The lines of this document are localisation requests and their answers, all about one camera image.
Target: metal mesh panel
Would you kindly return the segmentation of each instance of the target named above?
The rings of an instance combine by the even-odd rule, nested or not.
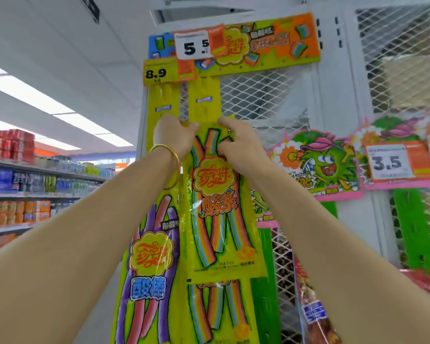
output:
[[[375,113],[430,108],[430,5],[357,11]],[[430,190],[421,190],[430,225]],[[407,259],[397,210],[390,200],[402,266]]]
[[[222,114],[234,114],[237,119],[248,121],[261,137],[264,148],[270,149],[284,139],[285,132],[292,135],[309,128],[307,103],[303,95],[298,93],[302,101],[294,104],[293,112],[288,103],[290,94],[304,86],[302,73],[298,67],[288,67],[220,76]],[[182,84],[180,92],[180,118],[187,121],[188,85]],[[302,337],[298,312],[294,307],[293,253],[280,229],[274,230],[272,236],[282,343],[299,344]]]

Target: gold bracelet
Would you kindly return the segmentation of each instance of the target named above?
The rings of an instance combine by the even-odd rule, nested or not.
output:
[[[165,191],[167,191],[167,190],[172,189],[173,187],[175,187],[175,186],[177,185],[177,183],[178,183],[178,172],[179,172],[179,169],[180,169],[180,160],[178,159],[178,155],[177,155],[177,153],[175,153],[173,149],[171,149],[169,146],[167,146],[167,145],[165,145],[165,144],[157,144],[157,145],[154,145],[154,146],[150,149],[150,152],[151,152],[151,151],[153,151],[154,149],[158,148],[158,147],[164,147],[164,148],[168,149],[169,151],[171,151],[171,152],[172,152],[172,154],[174,155],[174,157],[177,159],[177,164],[178,164],[177,177],[175,178],[175,181],[174,181],[174,183],[173,183],[173,185],[172,185],[172,186],[167,187],[167,188],[164,188],[164,190],[165,190]]]

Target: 8.9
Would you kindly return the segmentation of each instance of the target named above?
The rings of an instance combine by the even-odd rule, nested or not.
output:
[[[165,77],[166,74],[167,74],[166,69],[159,69],[157,75],[155,75],[155,73],[153,72],[153,70],[148,70],[145,73],[145,78],[148,78],[148,79],[150,79],[150,78],[162,78],[162,77]]]

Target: hand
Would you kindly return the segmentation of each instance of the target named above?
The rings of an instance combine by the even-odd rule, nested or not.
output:
[[[198,129],[198,123],[191,123],[186,128],[180,124],[177,117],[166,113],[156,125],[153,143],[155,145],[169,146],[177,153],[178,159],[182,162],[193,146],[194,137]]]
[[[253,180],[258,169],[269,166],[271,161],[261,146],[261,141],[246,121],[221,117],[218,123],[235,133],[234,142],[222,142],[218,153],[226,157],[234,169]]]

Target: store shelf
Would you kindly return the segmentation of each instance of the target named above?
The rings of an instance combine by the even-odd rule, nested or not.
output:
[[[0,192],[0,198],[81,198],[84,194],[72,193],[32,193],[32,192]]]
[[[99,182],[104,182],[108,180],[107,178],[104,178],[101,176],[86,175],[86,174],[70,174],[70,173],[61,172],[58,170],[40,168],[40,167],[33,166],[31,164],[18,163],[11,160],[5,160],[5,159],[0,159],[0,167],[12,168],[15,170],[24,170],[28,172],[36,172],[36,173],[45,174],[45,175],[47,174],[58,175],[66,178],[78,178],[83,180],[92,180],[92,181],[99,181]]]
[[[30,229],[30,228],[33,228],[35,224],[36,222],[29,222],[29,223],[20,223],[12,226],[0,227],[0,233],[12,233],[15,231]]]

